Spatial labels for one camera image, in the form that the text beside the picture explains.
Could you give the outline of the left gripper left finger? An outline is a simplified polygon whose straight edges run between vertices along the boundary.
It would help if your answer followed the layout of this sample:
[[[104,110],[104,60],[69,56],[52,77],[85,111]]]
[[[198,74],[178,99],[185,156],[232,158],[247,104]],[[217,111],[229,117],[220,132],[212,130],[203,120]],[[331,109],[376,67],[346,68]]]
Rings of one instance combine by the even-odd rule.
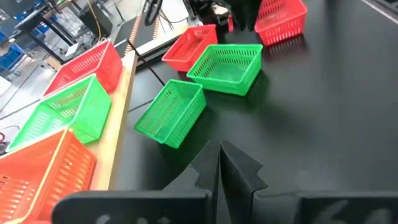
[[[173,193],[204,193],[205,213],[203,223],[215,223],[217,216],[218,182],[219,182],[220,144],[209,141],[189,163],[189,165],[164,191]]]

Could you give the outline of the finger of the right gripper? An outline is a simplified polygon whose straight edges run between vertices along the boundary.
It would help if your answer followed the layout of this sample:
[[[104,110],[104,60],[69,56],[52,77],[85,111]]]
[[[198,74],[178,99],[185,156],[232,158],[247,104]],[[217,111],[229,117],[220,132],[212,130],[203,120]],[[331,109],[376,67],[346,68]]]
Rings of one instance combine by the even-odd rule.
[[[246,19],[242,0],[231,0],[231,12],[235,17],[240,30],[244,30],[246,26]]]
[[[261,0],[247,0],[247,26],[249,30],[254,30]]]

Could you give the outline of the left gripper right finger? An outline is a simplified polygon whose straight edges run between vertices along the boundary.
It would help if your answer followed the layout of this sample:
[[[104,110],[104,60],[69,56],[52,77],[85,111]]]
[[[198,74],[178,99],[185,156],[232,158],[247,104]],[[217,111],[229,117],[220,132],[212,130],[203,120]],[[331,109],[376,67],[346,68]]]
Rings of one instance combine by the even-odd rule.
[[[229,141],[221,143],[221,181],[233,223],[252,222],[253,194],[267,188],[258,176],[261,168],[261,163]]]

